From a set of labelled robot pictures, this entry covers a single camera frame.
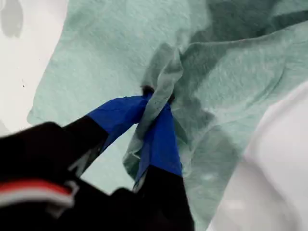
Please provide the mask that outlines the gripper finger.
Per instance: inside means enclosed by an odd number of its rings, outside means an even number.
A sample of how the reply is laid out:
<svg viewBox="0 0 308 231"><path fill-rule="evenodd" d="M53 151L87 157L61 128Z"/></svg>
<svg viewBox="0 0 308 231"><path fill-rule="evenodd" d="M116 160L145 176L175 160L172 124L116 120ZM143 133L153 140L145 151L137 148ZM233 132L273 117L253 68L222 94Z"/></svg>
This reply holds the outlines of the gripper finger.
<svg viewBox="0 0 308 231"><path fill-rule="evenodd" d="M147 131L135 189L149 231L193 231L170 103Z"/></svg>
<svg viewBox="0 0 308 231"><path fill-rule="evenodd" d="M142 87L142 95L115 98L64 126L73 137L77 157L68 168L81 176L117 138L138 124L154 89Z"/></svg>

